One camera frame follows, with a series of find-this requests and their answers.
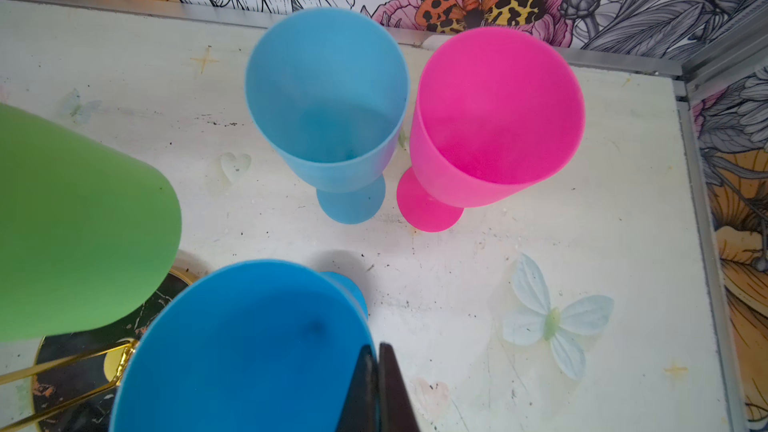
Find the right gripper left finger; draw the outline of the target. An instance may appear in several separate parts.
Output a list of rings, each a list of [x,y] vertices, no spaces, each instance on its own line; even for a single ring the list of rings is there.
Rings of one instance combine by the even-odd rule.
[[[379,430],[378,363],[370,345],[358,355],[336,432]]]

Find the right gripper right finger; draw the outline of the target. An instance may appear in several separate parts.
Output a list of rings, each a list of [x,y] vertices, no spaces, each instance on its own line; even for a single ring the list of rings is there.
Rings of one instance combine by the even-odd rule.
[[[419,432],[393,346],[382,342],[378,358],[380,431]]]

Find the blue wine glass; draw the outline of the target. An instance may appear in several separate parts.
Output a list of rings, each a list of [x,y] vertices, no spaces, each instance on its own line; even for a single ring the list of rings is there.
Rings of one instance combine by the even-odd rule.
[[[410,93],[383,26],[350,10],[295,12],[255,45],[244,89],[255,125],[329,218],[352,225],[379,211]]]
[[[152,322],[129,361],[113,431],[333,431],[361,349],[359,287],[280,260],[198,280]]]

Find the pink wine glass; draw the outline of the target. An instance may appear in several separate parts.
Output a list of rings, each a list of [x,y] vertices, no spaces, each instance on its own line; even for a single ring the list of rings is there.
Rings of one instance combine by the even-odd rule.
[[[557,174],[585,121],[578,80],[548,43],[500,27],[460,33],[421,73],[399,210],[420,231],[447,230],[466,209]]]

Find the green wine glass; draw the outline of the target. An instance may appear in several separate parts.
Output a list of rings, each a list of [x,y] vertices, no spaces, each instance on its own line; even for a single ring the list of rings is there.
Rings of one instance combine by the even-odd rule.
[[[174,263],[181,208],[151,165],[1,108],[1,338],[95,329],[148,299]]]

